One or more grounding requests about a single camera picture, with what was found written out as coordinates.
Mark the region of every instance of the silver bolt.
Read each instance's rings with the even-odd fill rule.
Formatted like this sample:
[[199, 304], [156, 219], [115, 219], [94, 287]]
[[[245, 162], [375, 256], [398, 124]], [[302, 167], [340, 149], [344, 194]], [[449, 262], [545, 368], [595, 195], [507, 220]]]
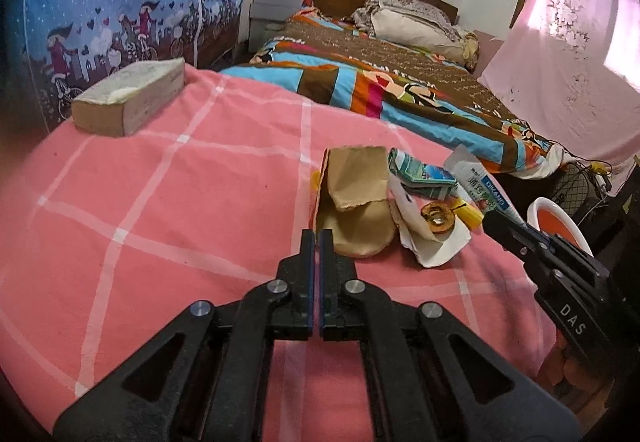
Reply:
[[273, 292], [273, 294], [280, 294], [281, 292], [285, 292], [289, 288], [287, 282], [283, 279], [272, 279], [267, 283], [267, 289], [269, 292]]
[[196, 317], [206, 316], [211, 312], [211, 304], [208, 301], [196, 301], [196, 303], [192, 303], [189, 307], [189, 312]]
[[350, 279], [344, 284], [344, 287], [350, 294], [359, 294], [364, 291], [365, 285], [364, 282], [359, 279]]
[[420, 311], [423, 316], [428, 317], [429, 319], [437, 319], [442, 316], [442, 307], [433, 301], [425, 303], [420, 307]]

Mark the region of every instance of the checkered tablecloth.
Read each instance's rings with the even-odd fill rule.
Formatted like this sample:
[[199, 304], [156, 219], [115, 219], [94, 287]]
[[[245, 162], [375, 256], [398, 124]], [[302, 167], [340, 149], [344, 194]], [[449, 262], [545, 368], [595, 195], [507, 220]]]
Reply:
[[[449, 151], [280, 88], [187, 67], [188, 85], [142, 131], [66, 123], [0, 189], [0, 366], [49, 430], [78, 396], [197, 299], [223, 304], [298, 251], [325, 148]], [[555, 329], [522, 264], [482, 233], [439, 270], [395, 241], [357, 263], [391, 298], [436, 300], [535, 375]], [[277, 343], [264, 440], [370, 441], [354, 343]]]

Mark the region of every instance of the blue label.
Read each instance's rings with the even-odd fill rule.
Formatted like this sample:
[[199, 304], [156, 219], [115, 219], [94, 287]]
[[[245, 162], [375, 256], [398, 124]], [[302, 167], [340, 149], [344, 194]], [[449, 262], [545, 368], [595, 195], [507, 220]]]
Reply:
[[502, 193], [500, 193], [498, 189], [494, 186], [494, 183], [491, 182], [491, 179], [489, 178], [488, 175], [482, 178], [482, 185], [484, 185], [484, 187], [487, 188], [487, 190], [489, 190], [489, 193], [491, 193], [494, 196], [500, 209], [502, 211], [506, 211], [507, 208], [509, 207], [509, 204], [507, 204], [507, 201], [502, 196]]

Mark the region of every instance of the brown paper bag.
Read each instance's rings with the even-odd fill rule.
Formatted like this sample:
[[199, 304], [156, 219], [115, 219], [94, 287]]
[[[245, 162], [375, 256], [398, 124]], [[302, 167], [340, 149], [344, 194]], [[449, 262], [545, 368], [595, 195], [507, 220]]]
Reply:
[[378, 254], [396, 234], [386, 201], [387, 151], [350, 146], [324, 152], [313, 229], [332, 229], [337, 253], [354, 258]]

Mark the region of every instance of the bedspread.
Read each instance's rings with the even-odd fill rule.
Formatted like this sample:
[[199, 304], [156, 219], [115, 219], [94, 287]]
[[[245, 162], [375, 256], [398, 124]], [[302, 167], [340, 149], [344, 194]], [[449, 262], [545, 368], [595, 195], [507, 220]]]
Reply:
[[250, 64], [225, 70], [400, 125], [449, 148], [463, 144], [494, 173], [554, 171], [558, 159], [547, 159], [551, 143], [463, 71], [436, 55], [368, 38], [313, 9], [295, 15]]
[[[183, 92], [139, 133], [63, 123], [0, 190], [0, 366], [47, 429], [193, 301], [273, 278], [310, 220], [325, 148], [449, 150], [391, 123], [187, 66]], [[356, 262], [391, 298], [436, 300], [528, 375], [555, 340], [522, 264], [492, 239], [419, 271], [395, 241]], [[278, 342], [264, 440], [369, 442], [355, 343]]]

